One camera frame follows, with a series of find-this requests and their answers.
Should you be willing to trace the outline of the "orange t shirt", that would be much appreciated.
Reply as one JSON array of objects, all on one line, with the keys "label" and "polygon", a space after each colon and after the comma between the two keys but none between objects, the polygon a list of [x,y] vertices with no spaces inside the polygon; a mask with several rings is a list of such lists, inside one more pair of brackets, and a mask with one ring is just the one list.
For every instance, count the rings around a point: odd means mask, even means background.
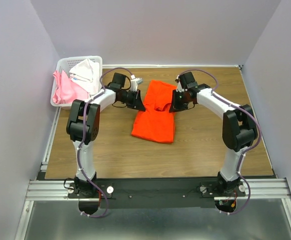
[{"label": "orange t shirt", "polygon": [[162,144],[174,142],[175,114],[169,110],[175,89],[163,81],[150,81],[143,101],[145,111],[139,111],[133,123],[133,137]]}]

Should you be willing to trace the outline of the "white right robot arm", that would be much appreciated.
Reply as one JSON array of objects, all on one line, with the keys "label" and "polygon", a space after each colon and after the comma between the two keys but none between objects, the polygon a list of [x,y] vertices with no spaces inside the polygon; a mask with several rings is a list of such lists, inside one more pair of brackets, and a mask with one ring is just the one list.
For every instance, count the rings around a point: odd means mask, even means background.
[{"label": "white right robot arm", "polygon": [[240,185],[246,153],[261,141],[261,128],[252,107],[233,103],[209,85],[198,84],[191,70],[180,73],[175,81],[177,88],[172,92],[169,112],[188,110],[189,104],[202,105],[222,119],[221,136],[227,151],[212,192],[227,196]]}]

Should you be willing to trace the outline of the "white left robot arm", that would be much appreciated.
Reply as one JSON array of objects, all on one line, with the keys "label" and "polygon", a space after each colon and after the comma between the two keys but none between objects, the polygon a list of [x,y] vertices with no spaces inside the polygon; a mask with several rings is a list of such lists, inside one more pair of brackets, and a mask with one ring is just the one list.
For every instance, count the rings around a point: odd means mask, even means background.
[{"label": "white left robot arm", "polygon": [[66,125],[66,133],[73,143],[76,154],[76,174],[73,183],[67,187],[71,196],[93,198],[100,194],[97,186],[97,173],[93,163],[93,145],[98,136],[102,110],[116,102],[127,108],[144,112],[138,86],[143,79],[114,73],[112,81],[102,85],[101,90],[87,100],[74,100]]}]

